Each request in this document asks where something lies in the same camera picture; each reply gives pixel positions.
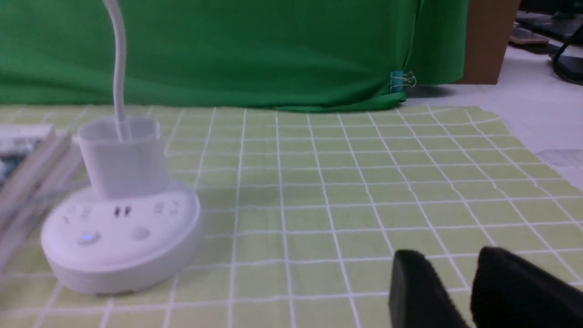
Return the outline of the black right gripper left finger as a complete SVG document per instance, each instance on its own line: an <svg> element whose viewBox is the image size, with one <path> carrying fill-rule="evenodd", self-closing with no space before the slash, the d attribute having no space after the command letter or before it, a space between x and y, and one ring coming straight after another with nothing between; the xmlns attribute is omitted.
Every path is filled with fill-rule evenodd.
<svg viewBox="0 0 583 328"><path fill-rule="evenodd" d="M388 309L393 328L468 327L435 268L418 251L395 252Z"/></svg>

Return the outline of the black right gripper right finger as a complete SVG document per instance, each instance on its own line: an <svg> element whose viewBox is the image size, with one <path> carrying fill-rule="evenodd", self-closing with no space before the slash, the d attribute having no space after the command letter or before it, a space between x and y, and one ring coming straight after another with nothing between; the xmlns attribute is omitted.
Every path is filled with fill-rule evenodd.
<svg viewBox="0 0 583 328"><path fill-rule="evenodd" d="M470 310L478 328L580 328L582 292L500 247L483 247Z"/></svg>

